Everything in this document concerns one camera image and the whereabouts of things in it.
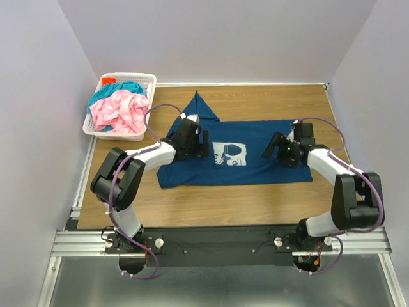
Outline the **dark blue t shirt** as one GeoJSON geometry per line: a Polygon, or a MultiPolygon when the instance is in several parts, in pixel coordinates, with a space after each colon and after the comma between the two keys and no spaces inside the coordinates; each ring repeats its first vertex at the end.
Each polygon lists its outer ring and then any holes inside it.
{"type": "Polygon", "coordinates": [[[159,185],[255,185],[312,181],[307,166],[289,168],[275,158],[264,158],[273,134],[290,133],[291,120],[221,121],[199,94],[183,110],[199,116],[209,133],[209,156],[191,157],[157,171],[159,185]]]}

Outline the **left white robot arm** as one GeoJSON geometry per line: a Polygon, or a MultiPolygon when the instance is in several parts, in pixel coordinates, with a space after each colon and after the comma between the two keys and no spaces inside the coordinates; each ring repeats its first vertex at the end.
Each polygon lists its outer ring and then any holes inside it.
{"type": "Polygon", "coordinates": [[[177,130],[154,145],[131,152],[113,148],[91,182],[91,192],[104,203],[106,214],[129,253],[143,247],[143,226],[132,208],[145,172],[191,157],[208,156],[208,131],[198,115],[181,120],[177,130]]]}

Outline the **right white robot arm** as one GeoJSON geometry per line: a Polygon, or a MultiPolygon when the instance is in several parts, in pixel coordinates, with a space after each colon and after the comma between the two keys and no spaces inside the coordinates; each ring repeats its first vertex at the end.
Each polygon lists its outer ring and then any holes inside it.
{"type": "Polygon", "coordinates": [[[295,233],[288,236],[297,249],[311,250],[329,235],[347,231],[366,233],[383,224],[385,209],[380,176],[357,169],[327,146],[317,144],[311,123],[295,120],[288,135],[275,132],[262,156],[273,155],[283,166],[303,165],[317,171],[334,188],[330,210],[300,220],[295,233]]]}

